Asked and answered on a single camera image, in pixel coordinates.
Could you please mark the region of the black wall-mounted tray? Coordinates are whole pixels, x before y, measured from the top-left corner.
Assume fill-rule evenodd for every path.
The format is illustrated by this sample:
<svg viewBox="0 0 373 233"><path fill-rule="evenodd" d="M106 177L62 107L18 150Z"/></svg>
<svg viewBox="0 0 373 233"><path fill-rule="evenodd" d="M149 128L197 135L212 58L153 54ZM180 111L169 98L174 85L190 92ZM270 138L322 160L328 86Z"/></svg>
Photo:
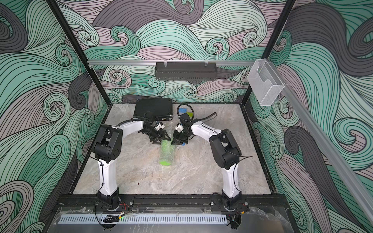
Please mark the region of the black wall-mounted tray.
<svg viewBox="0 0 373 233"><path fill-rule="evenodd" d="M161 81L208 81L215 80L218 74L215 63L157 63L154 71Z"/></svg>

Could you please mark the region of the clear acrylic wall bin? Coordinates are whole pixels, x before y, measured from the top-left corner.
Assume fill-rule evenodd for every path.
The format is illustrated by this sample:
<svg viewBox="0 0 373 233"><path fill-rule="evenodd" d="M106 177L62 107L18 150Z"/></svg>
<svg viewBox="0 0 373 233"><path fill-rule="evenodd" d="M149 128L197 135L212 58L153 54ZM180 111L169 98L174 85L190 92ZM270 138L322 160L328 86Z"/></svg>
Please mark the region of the clear acrylic wall bin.
<svg viewBox="0 0 373 233"><path fill-rule="evenodd" d="M267 59L257 59L247 80L260 106L271 106L285 85L274 63Z"/></svg>

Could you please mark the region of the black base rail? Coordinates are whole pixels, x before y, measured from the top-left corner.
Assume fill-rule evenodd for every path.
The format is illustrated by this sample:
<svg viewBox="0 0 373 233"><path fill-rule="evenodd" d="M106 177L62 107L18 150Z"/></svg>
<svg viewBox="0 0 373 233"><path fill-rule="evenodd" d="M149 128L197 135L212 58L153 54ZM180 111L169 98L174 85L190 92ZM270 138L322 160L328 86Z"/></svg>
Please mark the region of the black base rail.
<svg viewBox="0 0 373 233"><path fill-rule="evenodd" d="M139 194L118 194L118 199L121 203L128 206L135 207L148 207L148 206L206 206L215 207L223 206L223 195L218 194L205 194L205 195L139 195ZM62 195L57 201L57 205L94 205L102 203L103 200L99 199L97 195L83 194ZM284 195L271 194L271 195L241 195L235 199L239 207L244 205L287 205L288 201Z"/></svg>

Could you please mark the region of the black carrying case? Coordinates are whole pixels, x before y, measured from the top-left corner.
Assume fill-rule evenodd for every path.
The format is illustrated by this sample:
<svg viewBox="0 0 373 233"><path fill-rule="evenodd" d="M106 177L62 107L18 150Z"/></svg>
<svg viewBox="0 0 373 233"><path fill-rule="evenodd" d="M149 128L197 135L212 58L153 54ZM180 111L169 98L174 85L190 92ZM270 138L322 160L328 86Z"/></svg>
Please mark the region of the black carrying case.
<svg viewBox="0 0 373 233"><path fill-rule="evenodd" d="M173 100L171 98L150 98L137 100L134 117L151 118L159 120L173 119Z"/></svg>

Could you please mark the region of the aluminium back rail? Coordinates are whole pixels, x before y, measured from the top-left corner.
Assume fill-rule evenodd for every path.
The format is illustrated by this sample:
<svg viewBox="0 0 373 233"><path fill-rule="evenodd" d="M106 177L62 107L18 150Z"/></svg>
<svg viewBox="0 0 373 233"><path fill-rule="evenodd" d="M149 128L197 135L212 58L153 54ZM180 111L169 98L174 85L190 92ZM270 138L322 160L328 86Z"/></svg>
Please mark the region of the aluminium back rail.
<svg viewBox="0 0 373 233"><path fill-rule="evenodd" d="M217 66L233 66L233 67L246 67L252 66L253 61L240 61L240 60L88 60L89 66L155 66L157 63L163 63L165 66L168 63L202 63L209 64L215 63Z"/></svg>

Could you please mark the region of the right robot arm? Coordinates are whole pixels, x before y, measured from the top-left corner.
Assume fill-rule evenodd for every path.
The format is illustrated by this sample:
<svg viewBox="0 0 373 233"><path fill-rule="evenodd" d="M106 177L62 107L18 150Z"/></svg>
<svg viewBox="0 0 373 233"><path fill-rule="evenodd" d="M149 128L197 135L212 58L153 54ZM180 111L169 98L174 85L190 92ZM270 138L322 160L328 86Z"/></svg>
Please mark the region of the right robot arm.
<svg viewBox="0 0 373 233"><path fill-rule="evenodd" d="M172 145L188 144L194 136L199 136L209 142L214 161L222 169L223 188L222 202L225 208L233 211L241 201L242 191L238 183L238 164L246 159L229 129L219 130L206 124L216 116L211 115L201 118L191 118L187 113L178 115L179 123L176 125Z"/></svg>

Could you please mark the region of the green plastic wine glass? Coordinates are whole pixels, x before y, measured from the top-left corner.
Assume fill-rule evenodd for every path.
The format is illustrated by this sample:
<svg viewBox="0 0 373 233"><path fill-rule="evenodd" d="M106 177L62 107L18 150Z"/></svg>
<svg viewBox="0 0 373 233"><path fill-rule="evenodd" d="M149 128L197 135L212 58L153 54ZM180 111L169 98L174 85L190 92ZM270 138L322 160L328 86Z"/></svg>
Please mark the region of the green plastic wine glass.
<svg viewBox="0 0 373 233"><path fill-rule="evenodd" d="M174 145L171 145L171 141L162 141L160 147L160 158L159 164L163 166L170 166L174 159Z"/></svg>

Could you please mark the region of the aluminium right side rail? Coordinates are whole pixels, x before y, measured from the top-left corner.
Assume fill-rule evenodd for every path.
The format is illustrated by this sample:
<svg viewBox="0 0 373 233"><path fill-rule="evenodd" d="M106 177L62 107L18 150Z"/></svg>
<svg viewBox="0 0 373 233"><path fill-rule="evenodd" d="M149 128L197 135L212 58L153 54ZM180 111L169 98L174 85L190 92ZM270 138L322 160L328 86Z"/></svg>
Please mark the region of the aluminium right side rail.
<svg viewBox="0 0 373 233"><path fill-rule="evenodd" d="M331 142L330 138L325 134L322 128L319 126L317 121L313 118L310 112L304 108L302 103L297 99L297 95L291 89L290 85L286 83L284 78L276 66L270 62L270 68L275 73L278 80L284 86L283 92L287 96L290 104L292 105L295 112L297 112L301 121L304 122L308 128L310 135L314 138L318 144L320 151L326 155L330 164L334 167L339 177L342 179L361 210L366 215L367 219L373 222L373 197L367 190L365 185L356 176L355 172L350 168L347 162L344 160L341 153L338 151L336 146Z"/></svg>

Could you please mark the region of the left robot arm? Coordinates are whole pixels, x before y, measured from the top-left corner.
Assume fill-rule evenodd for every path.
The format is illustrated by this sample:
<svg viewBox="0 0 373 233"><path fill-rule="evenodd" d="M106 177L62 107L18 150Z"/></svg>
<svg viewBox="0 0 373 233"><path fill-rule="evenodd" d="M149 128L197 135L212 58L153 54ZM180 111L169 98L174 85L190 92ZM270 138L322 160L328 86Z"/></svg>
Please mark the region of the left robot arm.
<svg viewBox="0 0 373 233"><path fill-rule="evenodd" d="M94 139L93 152L100 171L100 188L97 198L110 209L119 206L119 187L116 176L116 160L122 149L122 139L133 133L142 133L151 143L160 145L162 141L171 141L164 130L165 125L156 121L132 118L116 126L103 124Z"/></svg>

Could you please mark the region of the clear bubble wrap sheet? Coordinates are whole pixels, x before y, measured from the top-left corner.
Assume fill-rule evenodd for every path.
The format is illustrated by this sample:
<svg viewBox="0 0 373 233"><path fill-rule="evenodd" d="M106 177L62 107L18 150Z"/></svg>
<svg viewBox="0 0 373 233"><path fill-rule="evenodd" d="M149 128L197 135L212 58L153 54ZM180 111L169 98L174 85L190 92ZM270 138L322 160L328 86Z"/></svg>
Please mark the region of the clear bubble wrap sheet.
<svg viewBox="0 0 373 233"><path fill-rule="evenodd" d="M164 130L166 131L171 140L162 141L160 147L159 164L163 166L171 166L175 157L175 146L172 145L174 128L169 123L166 125L166 128Z"/></svg>

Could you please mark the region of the aluminium rail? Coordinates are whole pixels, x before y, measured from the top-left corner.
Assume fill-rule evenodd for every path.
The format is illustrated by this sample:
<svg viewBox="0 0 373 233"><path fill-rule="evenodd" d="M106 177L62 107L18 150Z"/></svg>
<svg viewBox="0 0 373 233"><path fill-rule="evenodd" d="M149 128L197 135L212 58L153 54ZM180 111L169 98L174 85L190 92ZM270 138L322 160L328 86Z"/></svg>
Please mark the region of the aluminium rail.
<svg viewBox="0 0 373 233"><path fill-rule="evenodd" d="M320 151L326 155L330 164L334 167L339 177L342 179L361 210L366 215L367 219L373 222L373 197L367 190L365 185L356 176L355 172L350 168L347 162L344 160L341 153L338 151L336 146L331 142L330 138L325 134L322 128L319 126L317 121L313 118L310 112L304 108L302 103L297 99L297 95L291 89L290 85L286 83L284 78L276 66L270 62L270 68L275 73L278 80L284 86L283 92L287 96L290 104L292 105L295 112L297 112L301 121L304 122L308 128L310 135L314 138L318 144Z"/></svg>
<svg viewBox="0 0 373 233"><path fill-rule="evenodd" d="M246 67L252 66L253 61L240 61L240 60L88 60L89 66L155 66L157 63L163 63L165 66L168 63L202 63L209 64L215 63L217 66L233 66L233 67Z"/></svg>

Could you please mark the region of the blue toy brick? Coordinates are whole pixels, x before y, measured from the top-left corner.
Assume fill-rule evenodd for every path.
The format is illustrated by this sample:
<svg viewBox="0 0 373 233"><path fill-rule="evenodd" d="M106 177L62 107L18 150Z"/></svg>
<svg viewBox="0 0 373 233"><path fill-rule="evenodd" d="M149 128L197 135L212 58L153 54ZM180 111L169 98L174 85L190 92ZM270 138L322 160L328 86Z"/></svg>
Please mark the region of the blue toy brick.
<svg viewBox="0 0 373 233"><path fill-rule="evenodd" d="M186 112L187 112L186 108L179 108L179 110L178 110L179 114L183 114L183 113L186 113Z"/></svg>

